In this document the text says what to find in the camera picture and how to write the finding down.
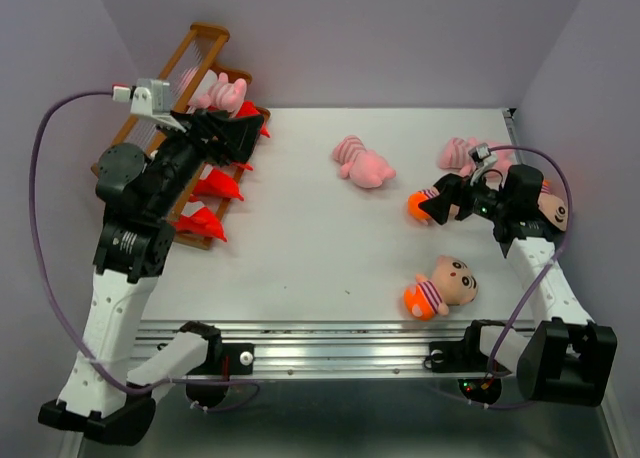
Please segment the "red shark plush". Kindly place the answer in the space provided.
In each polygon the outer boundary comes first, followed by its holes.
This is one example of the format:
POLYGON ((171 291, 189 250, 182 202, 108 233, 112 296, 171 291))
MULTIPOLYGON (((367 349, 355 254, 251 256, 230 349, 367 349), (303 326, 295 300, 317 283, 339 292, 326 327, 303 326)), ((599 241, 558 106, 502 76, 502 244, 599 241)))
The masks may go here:
POLYGON ((194 196, 244 200, 238 183, 229 175, 206 165, 192 191, 194 196))
POLYGON ((223 156, 217 161, 217 165, 219 167, 235 167, 243 170, 253 171, 254 168, 248 162, 240 162, 234 159, 231 159, 228 156, 223 156))
POLYGON ((271 117, 271 112, 268 109, 257 107, 252 101, 245 100, 243 104, 240 106, 240 108, 238 109, 237 113, 235 114, 236 118, 246 118, 246 117, 253 117, 253 116, 263 117, 263 124, 260 129, 260 134, 262 136, 270 138, 271 135, 267 128, 267 124, 271 117))
POLYGON ((179 218, 173 223, 177 232, 188 232, 205 238, 227 241, 224 227, 207 205, 199 199, 190 199, 179 218))

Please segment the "pink striped pig plush front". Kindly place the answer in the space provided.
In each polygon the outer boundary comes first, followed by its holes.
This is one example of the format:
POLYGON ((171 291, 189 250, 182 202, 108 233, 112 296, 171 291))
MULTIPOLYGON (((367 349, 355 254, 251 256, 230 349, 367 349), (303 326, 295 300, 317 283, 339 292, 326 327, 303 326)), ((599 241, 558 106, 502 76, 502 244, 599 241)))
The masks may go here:
POLYGON ((208 70, 198 82, 188 106, 195 109, 215 108, 235 116, 245 101, 248 83, 239 78, 231 82, 227 73, 208 70))

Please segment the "pink striped pig plush back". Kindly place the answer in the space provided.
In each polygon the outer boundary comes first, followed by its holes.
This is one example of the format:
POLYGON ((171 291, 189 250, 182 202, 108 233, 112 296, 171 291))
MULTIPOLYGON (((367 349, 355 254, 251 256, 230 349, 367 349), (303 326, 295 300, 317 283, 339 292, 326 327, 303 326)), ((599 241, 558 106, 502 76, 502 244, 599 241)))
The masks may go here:
POLYGON ((376 151, 367 148, 355 135, 342 139, 333 149, 332 158, 340 165, 340 177, 351 180, 363 189, 381 187, 396 176, 395 169, 387 160, 376 151))

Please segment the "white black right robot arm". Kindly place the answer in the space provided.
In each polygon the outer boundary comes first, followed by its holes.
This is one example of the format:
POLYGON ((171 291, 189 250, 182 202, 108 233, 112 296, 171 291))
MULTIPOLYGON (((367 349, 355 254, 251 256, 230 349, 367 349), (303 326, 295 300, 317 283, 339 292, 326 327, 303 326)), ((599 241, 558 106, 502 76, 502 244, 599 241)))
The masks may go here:
POLYGON ((411 200, 420 216, 443 225, 471 215, 489 220, 524 294, 505 322, 475 320, 458 342, 438 342, 425 360, 435 372, 484 372, 464 384, 472 402, 495 405, 501 378, 515 375, 527 401, 596 407, 603 401, 617 337, 595 323, 571 289, 558 257, 570 210, 536 168, 511 166, 497 187, 476 173, 449 173, 411 200))

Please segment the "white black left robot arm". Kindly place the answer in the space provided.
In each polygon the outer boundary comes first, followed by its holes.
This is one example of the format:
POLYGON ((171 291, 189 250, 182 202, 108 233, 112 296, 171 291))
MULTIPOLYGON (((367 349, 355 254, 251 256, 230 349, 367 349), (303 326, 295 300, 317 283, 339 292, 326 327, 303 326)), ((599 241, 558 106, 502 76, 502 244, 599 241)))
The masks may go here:
POLYGON ((93 292, 78 355, 39 423, 79 432, 105 445, 133 446, 148 431, 159 401, 195 369, 224 362, 221 332, 190 321, 155 356, 129 367, 136 334, 173 244, 170 211, 205 163, 244 165, 261 135, 261 114, 174 113, 154 156, 123 142, 98 161, 102 231, 93 258, 93 292))

